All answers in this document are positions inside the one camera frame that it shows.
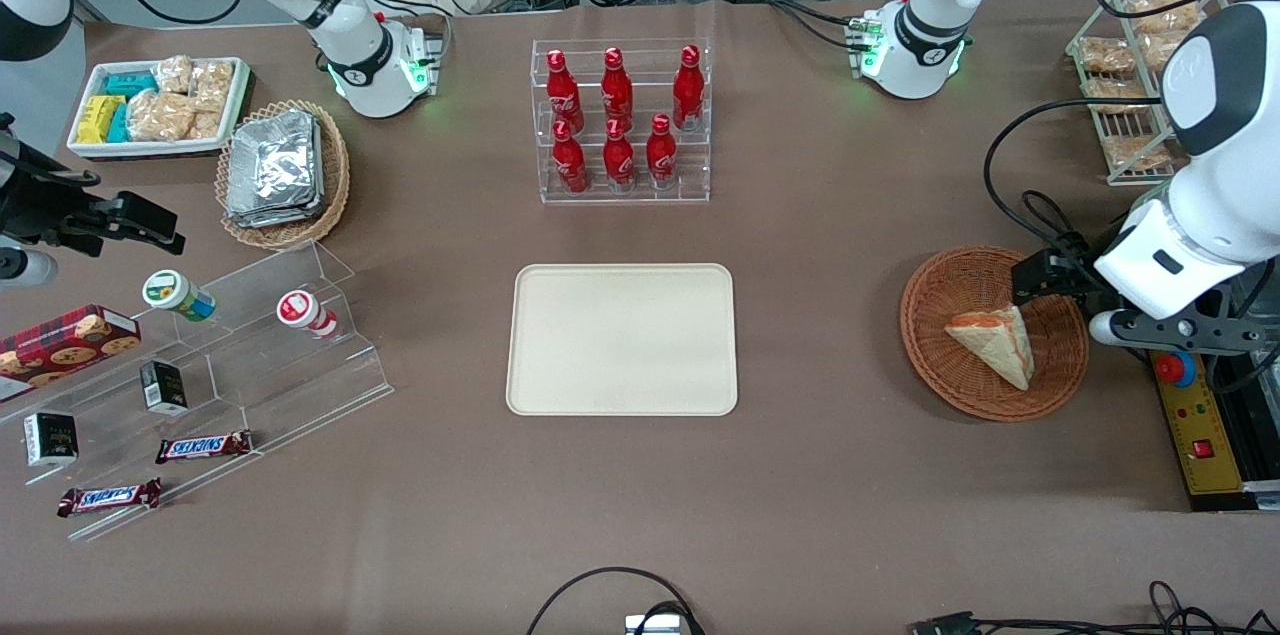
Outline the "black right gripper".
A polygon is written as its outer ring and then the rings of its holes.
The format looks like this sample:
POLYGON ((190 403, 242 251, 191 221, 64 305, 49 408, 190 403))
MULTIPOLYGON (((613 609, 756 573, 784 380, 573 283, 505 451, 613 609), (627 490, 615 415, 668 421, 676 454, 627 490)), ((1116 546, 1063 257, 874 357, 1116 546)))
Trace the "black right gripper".
POLYGON ((1 229, 27 246, 45 243, 73 248, 90 257, 101 255, 105 239, 133 239, 169 255, 186 252, 177 215, 133 192, 118 193, 118 221, 109 219, 108 202, 87 192, 97 175, 76 175, 52 157, 29 149, 12 132, 15 119, 3 115, 1 229))

